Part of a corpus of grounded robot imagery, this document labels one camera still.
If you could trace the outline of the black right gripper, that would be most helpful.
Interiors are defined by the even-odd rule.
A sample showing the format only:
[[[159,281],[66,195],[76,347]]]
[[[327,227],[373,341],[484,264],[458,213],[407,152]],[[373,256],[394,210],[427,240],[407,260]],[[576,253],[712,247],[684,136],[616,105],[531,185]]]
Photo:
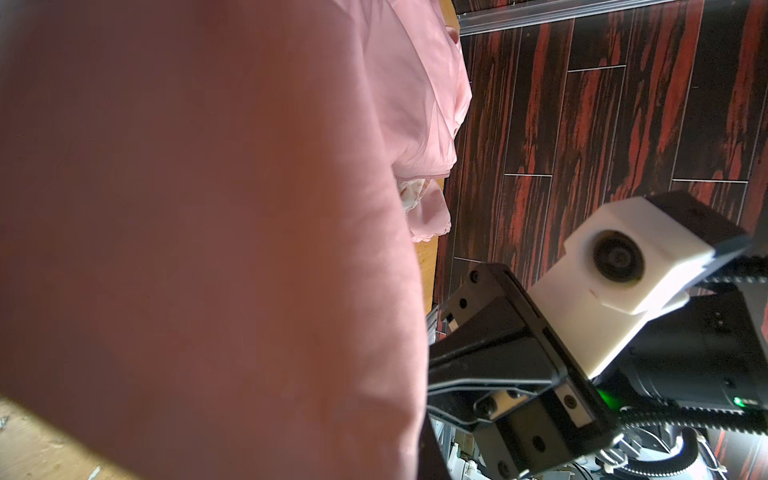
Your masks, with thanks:
[[[766,305],[764,287],[719,284],[646,324],[595,384],[628,427],[764,432]]]

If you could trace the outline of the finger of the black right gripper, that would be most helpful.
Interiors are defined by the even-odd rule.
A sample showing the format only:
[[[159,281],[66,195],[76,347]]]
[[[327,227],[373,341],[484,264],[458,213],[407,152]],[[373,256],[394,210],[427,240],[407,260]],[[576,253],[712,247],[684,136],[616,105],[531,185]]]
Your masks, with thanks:
[[[613,446],[607,406],[503,264],[479,263],[445,302],[427,412],[471,434],[492,479],[523,479]]]

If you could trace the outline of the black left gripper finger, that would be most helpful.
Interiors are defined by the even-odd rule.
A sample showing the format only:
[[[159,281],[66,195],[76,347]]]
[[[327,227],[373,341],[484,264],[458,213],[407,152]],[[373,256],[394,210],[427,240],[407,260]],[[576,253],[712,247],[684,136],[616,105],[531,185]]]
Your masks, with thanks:
[[[419,437],[418,480],[450,480],[430,418],[426,416]]]

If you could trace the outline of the pink zip jacket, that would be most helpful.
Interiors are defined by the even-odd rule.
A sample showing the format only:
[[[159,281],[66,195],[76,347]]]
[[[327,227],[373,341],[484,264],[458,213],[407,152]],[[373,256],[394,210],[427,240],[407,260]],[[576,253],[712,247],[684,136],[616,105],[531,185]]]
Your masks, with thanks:
[[[146,479],[416,478],[447,13],[3,2],[2,394]]]

